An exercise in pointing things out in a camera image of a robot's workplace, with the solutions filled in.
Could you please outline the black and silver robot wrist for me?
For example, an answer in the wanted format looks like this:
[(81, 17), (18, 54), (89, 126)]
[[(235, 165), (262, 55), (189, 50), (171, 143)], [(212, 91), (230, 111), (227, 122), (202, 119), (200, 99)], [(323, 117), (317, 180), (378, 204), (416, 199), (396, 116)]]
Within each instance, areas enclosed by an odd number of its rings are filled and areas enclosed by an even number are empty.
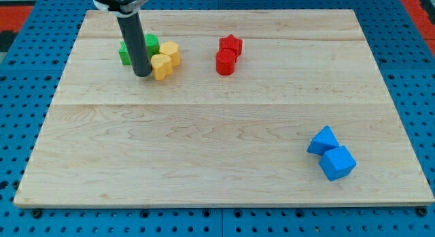
[(141, 8), (149, 0), (93, 0), (99, 10), (117, 12), (119, 14), (131, 14)]

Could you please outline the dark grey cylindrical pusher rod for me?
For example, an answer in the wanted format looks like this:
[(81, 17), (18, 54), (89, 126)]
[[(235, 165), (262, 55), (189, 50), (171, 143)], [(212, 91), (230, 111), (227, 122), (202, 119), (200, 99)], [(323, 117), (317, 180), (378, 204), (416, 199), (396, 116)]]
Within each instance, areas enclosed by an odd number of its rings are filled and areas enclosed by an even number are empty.
[(139, 14), (117, 18), (117, 21), (134, 74), (138, 77), (147, 77), (151, 74), (152, 67)]

